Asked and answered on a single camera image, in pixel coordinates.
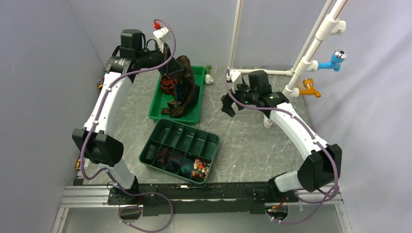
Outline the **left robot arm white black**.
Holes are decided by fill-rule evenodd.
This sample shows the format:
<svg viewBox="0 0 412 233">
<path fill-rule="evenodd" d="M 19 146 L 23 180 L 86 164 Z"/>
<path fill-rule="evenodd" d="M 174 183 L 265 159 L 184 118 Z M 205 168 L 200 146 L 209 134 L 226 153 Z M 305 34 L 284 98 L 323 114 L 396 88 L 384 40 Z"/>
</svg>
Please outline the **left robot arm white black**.
<svg viewBox="0 0 412 233">
<path fill-rule="evenodd" d="M 128 204 L 139 199 L 140 191 L 137 177 L 122 158 L 124 145 L 112 135 L 120 106 L 138 74 L 152 70 L 170 74 L 183 70 L 174 59 L 175 49 L 167 44 L 168 39 L 175 39 L 172 29 L 156 28 L 153 36 L 155 49 L 149 50 L 142 31 L 125 29 L 121 32 L 120 44 L 106 62 L 103 86 L 95 107 L 83 127 L 72 133 L 80 151 L 83 178 L 92 180 L 105 172 Z"/>
</svg>

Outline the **brown patterned necktie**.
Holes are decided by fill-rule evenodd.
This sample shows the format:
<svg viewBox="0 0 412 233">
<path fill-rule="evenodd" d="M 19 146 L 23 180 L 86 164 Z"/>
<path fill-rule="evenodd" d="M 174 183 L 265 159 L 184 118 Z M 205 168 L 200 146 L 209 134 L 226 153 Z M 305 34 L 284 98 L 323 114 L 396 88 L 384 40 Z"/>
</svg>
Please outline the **brown patterned necktie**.
<svg viewBox="0 0 412 233">
<path fill-rule="evenodd" d="M 190 59 L 186 55 L 180 55 L 176 61 L 183 66 L 183 70 L 161 77 L 162 92 L 173 96 L 173 99 L 167 102 L 167 107 L 162 108 L 160 113 L 171 118 L 181 118 L 191 111 L 198 97 Z"/>
</svg>

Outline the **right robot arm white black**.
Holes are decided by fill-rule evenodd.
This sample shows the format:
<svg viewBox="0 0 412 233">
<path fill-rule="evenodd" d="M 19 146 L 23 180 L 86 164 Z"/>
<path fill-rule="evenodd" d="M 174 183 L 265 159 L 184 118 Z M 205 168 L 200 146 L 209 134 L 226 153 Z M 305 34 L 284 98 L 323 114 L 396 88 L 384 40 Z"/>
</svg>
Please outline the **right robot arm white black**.
<svg viewBox="0 0 412 233">
<path fill-rule="evenodd" d="M 268 74 L 263 70 L 253 71 L 244 79 L 236 69 L 225 71 L 227 94 L 222 96 L 222 112 L 233 117 L 235 103 L 244 108 L 261 111 L 265 126 L 275 123 L 296 146 L 303 159 L 296 171 L 285 172 L 268 181 L 268 196 L 280 201 L 287 192 L 306 190 L 313 192 L 333 183 L 337 192 L 341 172 L 342 149 L 318 136 L 298 115 L 289 99 L 282 92 L 274 92 Z"/>
</svg>

